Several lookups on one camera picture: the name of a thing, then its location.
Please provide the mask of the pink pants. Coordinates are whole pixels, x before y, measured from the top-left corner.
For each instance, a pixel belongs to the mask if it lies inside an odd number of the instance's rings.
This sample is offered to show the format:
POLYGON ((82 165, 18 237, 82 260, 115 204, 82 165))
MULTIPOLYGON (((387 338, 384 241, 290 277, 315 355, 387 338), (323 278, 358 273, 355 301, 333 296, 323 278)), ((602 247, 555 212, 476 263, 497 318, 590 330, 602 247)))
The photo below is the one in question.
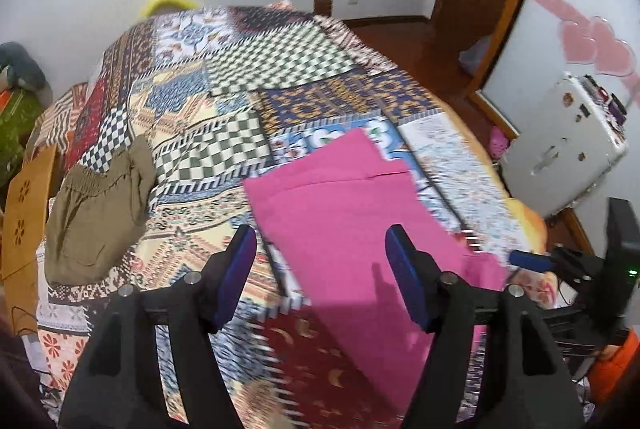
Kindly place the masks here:
POLYGON ((506 280, 494 255, 472 253, 440 225, 420 203, 408 165, 384 160, 360 128, 243 188, 259 230, 322 324, 398 414, 408 409, 432 338, 402 301, 387 229, 402 225, 417 249, 471 285, 499 289, 506 280))

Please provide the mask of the pink slipper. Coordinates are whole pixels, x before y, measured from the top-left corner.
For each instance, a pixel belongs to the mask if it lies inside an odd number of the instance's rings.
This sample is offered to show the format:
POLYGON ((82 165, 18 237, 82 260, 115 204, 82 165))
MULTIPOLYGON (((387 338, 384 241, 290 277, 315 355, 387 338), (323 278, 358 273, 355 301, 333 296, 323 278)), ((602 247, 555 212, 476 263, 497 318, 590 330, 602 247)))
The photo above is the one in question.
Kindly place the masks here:
POLYGON ((509 147, 510 140, 498 127, 492 127, 489 134, 488 152, 493 160, 500 160, 506 149, 509 147))

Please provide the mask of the white suitcase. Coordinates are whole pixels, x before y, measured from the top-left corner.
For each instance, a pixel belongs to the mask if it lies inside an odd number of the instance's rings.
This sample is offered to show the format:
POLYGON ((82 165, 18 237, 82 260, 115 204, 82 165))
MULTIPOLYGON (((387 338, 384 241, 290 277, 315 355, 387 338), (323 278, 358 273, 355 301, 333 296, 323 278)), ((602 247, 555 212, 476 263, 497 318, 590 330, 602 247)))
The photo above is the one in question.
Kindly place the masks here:
POLYGON ((592 76, 564 73, 503 153, 506 187, 544 218, 573 207, 626 154, 626 115, 592 76))

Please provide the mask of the olive green pants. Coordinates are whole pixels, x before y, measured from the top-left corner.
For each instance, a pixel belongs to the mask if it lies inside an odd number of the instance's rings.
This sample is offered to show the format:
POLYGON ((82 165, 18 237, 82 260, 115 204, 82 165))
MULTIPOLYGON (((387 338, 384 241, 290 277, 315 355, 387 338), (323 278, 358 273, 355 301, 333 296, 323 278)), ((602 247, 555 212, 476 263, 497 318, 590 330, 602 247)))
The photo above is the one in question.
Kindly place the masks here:
POLYGON ((118 149, 104 174, 70 169, 46 225, 44 274, 51 285, 105 279, 144 232, 156 168, 145 137, 118 149))

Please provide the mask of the wooden lap desk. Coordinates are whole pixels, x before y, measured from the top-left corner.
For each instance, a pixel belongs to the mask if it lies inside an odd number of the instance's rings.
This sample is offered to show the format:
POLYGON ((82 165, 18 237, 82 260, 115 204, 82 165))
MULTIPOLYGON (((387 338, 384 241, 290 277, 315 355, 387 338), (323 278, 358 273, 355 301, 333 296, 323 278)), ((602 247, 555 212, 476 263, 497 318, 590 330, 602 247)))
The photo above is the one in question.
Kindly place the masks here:
POLYGON ((48 214, 56 146, 43 149, 12 179, 6 199, 1 248, 1 284, 6 319, 15 336, 37 331, 36 251, 48 214))

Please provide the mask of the patchwork patterned bedspread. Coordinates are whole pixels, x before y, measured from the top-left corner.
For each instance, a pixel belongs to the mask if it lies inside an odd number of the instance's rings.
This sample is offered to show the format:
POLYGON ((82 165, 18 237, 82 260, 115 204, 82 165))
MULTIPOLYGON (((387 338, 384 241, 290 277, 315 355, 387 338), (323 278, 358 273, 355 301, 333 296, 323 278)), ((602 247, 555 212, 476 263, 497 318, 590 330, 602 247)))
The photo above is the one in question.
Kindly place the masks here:
POLYGON ((38 118, 24 162, 55 145, 61 179, 105 174, 145 136, 157 181, 145 233, 98 282, 52 283, 38 247, 38 339, 66 394, 110 296, 166 287, 224 249, 243 223, 257 255, 233 319, 209 336, 245 428, 397 428, 386 402, 320 324, 291 264, 254 220, 243 180, 356 128, 416 182, 427 218, 462 234, 477 277, 503 277, 511 248, 542 249, 546 228, 509 198, 473 134, 433 94, 343 22, 275 8, 218 7, 145 19, 38 118))

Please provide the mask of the green storage bag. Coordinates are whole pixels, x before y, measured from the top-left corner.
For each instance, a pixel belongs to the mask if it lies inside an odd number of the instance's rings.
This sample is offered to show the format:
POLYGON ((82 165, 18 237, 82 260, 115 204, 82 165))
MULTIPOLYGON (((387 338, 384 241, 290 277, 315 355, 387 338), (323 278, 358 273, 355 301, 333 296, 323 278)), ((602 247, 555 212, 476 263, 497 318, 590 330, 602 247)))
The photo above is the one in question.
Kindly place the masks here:
POLYGON ((42 111, 35 93, 21 88, 1 92, 0 186, 5 186, 20 170, 26 142, 42 111))

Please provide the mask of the grey plush toy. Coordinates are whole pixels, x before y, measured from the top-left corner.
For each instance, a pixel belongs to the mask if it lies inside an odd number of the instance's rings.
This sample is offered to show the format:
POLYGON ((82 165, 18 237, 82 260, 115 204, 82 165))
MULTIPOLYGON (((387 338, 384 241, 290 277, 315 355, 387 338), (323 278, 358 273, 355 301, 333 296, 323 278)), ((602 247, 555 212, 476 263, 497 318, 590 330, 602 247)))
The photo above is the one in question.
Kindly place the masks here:
POLYGON ((0 64, 2 91, 21 88, 38 92, 47 85, 46 77, 44 77, 39 65, 17 42, 2 42, 0 45, 0 64))

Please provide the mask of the yellow foam arch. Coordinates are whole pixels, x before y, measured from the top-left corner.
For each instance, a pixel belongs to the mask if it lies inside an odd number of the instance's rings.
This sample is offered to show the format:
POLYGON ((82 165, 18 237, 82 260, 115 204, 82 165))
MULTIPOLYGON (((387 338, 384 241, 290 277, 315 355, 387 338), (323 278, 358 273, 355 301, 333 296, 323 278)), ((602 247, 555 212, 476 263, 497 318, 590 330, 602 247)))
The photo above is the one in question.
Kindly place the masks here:
POLYGON ((146 0, 139 12, 139 18, 149 19, 154 15, 189 11, 201 6, 198 0, 146 0))

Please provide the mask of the wooden bed post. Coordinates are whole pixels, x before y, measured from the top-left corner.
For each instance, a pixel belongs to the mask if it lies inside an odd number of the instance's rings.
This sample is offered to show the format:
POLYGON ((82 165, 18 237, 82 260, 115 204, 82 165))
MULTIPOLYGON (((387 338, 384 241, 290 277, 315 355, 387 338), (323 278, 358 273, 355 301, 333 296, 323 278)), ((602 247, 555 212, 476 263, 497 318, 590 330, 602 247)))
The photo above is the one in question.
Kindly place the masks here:
POLYGON ((333 13, 333 0, 314 0, 314 14, 330 18, 333 13))

